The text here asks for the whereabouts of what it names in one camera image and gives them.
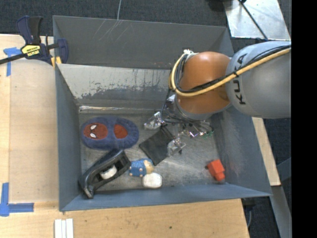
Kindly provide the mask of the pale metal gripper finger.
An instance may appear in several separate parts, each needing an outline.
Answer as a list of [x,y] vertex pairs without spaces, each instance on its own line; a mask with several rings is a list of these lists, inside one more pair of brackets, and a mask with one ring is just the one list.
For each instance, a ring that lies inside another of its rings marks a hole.
[[164,121],[161,117],[161,112],[156,112],[144,123],[144,129],[155,130],[162,125],[164,125]]
[[185,146],[186,143],[180,137],[173,139],[167,144],[167,156],[171,157],[175,153],[180,153]]

